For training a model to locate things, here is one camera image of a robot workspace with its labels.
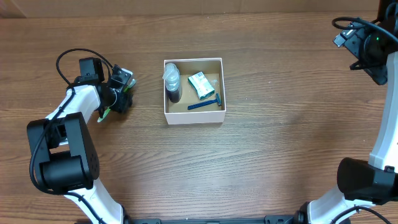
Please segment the green white toothbrush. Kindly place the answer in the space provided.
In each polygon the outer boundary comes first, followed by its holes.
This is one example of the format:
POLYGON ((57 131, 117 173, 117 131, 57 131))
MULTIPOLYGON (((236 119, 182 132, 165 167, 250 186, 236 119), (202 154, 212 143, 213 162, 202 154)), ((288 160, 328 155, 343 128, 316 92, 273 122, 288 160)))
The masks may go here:
POLYGON ((99 91, 101 97, 101 106, 98 108, 99 111, 99 118, 97 122, 102 122, 102 120, 107 117, 107 115, 112 111, 110 110, 110 105, 115 101, 115 94, 111 92, 110 87, 102 86, 99 91))

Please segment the clear bottle with dark liquid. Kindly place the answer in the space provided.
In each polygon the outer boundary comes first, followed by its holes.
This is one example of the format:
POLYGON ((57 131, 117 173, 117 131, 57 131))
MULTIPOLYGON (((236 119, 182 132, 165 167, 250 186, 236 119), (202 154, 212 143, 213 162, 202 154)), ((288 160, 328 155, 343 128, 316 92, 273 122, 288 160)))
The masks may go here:
POLYGON ((178 103, 182 95, 182 86, 180 82, 180 72, 177 66, 174 63, 167 63, 162 78, 165 82, 169 100, 172 103, 178 103))

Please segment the green white soap packet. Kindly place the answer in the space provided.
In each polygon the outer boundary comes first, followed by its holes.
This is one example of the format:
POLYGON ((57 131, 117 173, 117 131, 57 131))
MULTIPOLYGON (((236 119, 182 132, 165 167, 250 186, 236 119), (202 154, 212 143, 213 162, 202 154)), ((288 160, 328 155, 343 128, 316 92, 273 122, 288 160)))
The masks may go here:
POLYGON ((215 93, 215 89, 208 81, 203 72, 198 72, 188 77, 188 82, 196 91, 200 100, 204 100, 215 93))

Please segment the blue disposable razor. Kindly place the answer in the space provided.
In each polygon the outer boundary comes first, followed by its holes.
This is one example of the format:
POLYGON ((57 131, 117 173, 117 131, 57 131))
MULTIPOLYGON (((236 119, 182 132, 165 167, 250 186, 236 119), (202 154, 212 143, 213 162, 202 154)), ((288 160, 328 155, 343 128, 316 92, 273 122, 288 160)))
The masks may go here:
POLYGON ((196 108, 200 108, 200 107, 203 107, 203 106, 211 105, 213 103, 216 103, 218 106, 221 106, 221 98, 220 98, 220 95, 218 93, 215 95, 215 99, 214 100, 208 100, 208 101, 203 101, 203 102, 200 102, 200 103, 196 103, 194 105, 189 105, 189 106, 187 106, 187 110, 194 110, 196 108))

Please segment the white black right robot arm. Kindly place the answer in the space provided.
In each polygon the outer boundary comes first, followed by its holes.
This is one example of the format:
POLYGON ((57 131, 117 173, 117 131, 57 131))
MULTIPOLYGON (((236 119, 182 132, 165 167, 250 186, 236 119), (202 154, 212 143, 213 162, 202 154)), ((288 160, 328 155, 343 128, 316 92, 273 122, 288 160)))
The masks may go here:
POLYGON ((368 161, 344 158, 336 186, 303 204, 292 223, 348 223, 356 212, 397 200, 397 17, 337 17, 332 24, 341 30, 335 44, 358 59, 350 68, 387 85, 382 123, 368 161))

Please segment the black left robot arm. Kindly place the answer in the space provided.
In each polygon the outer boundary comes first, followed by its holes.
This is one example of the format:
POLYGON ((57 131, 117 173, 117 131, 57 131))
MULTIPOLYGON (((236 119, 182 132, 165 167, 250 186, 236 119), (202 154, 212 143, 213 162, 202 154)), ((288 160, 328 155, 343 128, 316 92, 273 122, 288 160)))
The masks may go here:
POLYGON ((27 136, 31 151, 29 174, 33 185, 45 194, 63 195, 73 201, 92 223, 130 223, 125 208, 100 181, 100 162, 87 122, 99 112, 125 113, 132 106, 131 71, 105 60, 79 61, 80 76, 71 82, 65 99, 46 118, 31 121, 27 136))

